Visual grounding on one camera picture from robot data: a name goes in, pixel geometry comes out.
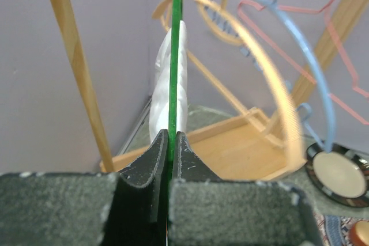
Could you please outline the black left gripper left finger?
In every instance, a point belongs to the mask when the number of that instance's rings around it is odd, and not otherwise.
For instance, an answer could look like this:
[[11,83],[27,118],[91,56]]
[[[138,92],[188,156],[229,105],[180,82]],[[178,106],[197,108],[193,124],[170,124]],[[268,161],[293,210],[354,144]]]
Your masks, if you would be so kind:
[[165,245],[167,145],[161,130],[117,173],[1,175],[2,245]]

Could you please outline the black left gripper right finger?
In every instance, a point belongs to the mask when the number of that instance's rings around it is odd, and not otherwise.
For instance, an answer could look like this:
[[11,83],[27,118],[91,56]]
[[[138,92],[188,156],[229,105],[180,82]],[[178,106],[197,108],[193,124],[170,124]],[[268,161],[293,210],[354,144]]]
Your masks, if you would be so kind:
[[169,245],[321,245],[303,190],[284,181],[230,181],[209,173],[176,135],[168,199]]

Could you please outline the white grey cloth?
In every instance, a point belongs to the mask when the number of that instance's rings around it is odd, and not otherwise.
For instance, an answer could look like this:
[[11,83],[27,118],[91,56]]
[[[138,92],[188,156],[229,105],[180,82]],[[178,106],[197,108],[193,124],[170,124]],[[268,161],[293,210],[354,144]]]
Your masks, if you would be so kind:
[[[184,21],[180,22],[178,50],[178,83],[176,105],[176,129],[186,131],[188,117],[187,102],[187,28]],[[170,60],[171,31],[168,31],[157,54],[155,61],[155,88],[149,113],[149,136],[154,141],[161,129],[168,128],[168,109],[170,99]]]

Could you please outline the wooden hanger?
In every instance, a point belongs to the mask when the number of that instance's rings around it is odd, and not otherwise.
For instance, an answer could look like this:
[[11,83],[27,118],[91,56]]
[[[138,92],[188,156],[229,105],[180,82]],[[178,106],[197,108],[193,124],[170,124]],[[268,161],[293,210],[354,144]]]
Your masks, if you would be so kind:
[[[272,143],[284,149],[287,165],[284,169],[279,170],[278,174],[283,175],[288,172],[294,172],[301,168],[306,160],[303,154],[303,141],[301,138],[301,126],[292,99],[287,92],[287,87],[283,84],[282,78],[276,69],[274,63],[270,60],[266,52],[252,37],[251,33],[242,27],[241,23],[230,15],[225,10],[227,0],[222,0],[220,5],[212,0],[194,0],[201,6],[208,6],[220,13],[230,24],[231,27],[238,33],[238,43],[249,48],[251,54],[259,63],[269,89],[274,97],[280,121],[284,130],[284,142],[277,142],[272,135],[267,135],[267,138]],[[172,16],[172,0],[163,0],[156,10],[153,12],[153,18],[162,17],[165,10],[168,10]]]

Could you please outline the green plastic hanger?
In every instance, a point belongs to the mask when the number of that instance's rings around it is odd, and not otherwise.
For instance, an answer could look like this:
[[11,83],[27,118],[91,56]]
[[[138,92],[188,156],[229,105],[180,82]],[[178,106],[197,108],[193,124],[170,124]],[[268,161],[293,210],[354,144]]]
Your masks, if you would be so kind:
[[168,160],[174,161],[175,141],[177,133],[178,107],[178,63],[179,63],[179,35],[182,19],[182,0],[172,0],[171,16],[171,60],[170,60],[170,94],[168,114]]

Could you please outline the pink wire hanger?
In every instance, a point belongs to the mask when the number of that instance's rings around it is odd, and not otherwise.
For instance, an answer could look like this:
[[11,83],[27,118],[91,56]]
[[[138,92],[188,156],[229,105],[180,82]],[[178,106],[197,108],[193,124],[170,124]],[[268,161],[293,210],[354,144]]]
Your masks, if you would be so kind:
[[[254,22],[251,21],[251,19],[242,10],[242,7],[246,5],[256,8],[257,11],[263,10],[264,7],[252,0],[241,0],[238,4],[238,16],[300,73],[300,77],[292,89],[292,95],[297,104],[307,101],[317,85],[316,80],[313,79],[310,73],[308,73],[307,69],[303,69],[299,66],[286,52],[284,52],[270,37],[268,37],[256,26]],[[360,20],[367,5],[368,0],[329,0],[328,3],[320,9],[308,9],[293,6],[279,7],[285,12],[324,14],[323,18],[326,29],[319,38],[314,50],[321,69],[326,70],[330,66],[334,57],[339,54],[349,72],[349,75],[351,76],[353,91],[363,96],[366,100],[368,100],[368,92],[359,87],[358,73],[343,47],[343,42],[347,39],[352,32],[352,29]]]

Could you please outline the light blue plastic hanger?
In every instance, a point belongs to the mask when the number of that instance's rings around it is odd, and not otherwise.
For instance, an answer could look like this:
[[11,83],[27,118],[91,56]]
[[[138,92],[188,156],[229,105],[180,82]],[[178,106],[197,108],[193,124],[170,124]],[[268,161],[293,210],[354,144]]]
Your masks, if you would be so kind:
[[[334,138],[336,134],[336,117],[333,108],[332,100],[329,96],[330,91],[324,77],[323,71],[318,63],[317,57],[315,56],[312,47],[308,43],[305,36],[302,34],[297,25],[291,20],[291,18],[283,12],[280,8],[277,7],[277,0],[253,0],[256,1],[256,4],[261,4],[261,8],[267,8],[270,12],[272,12],[277,19],[286,27],[286,29],[291,34],[292,38],[295,40],[297,45],[300,47],[303,56],[305,57],[307,63],[309,64],[312,75],[314,76],[313,81],[317,82],[317,88],[320,94],[320,98],[323,104],[323,110],[326,116],[327,122],[327,136],[325,141],[321,140],[320,137],[316,134],[313,128],[310,126],[308,120],[312,114],[312,108],[307,103],[299,104],[297,107],[297,111],[299,112],[302,109],[305,109],[305,115],[301,119],[305,129],[310,133],[310,135],[315,139],[318,146],[324,150],[325,152],[331,152],[333,150]],[[220,35],[230,36],[230,39],[238,39],[238,33],[232,29],[228,21],[223,18],[220,13],[212,10],[208,6],[200,7],[200,12],[204,12],[204,16],[206,19],[210,19],[211,27],[215,27],[215,31],[220,31]],[[248,57],[251,56],[253,60],[254,66],[262,71],[260,68],[256,58],[251,54],[249,48],[245,46],[239,46],[241,53]]]

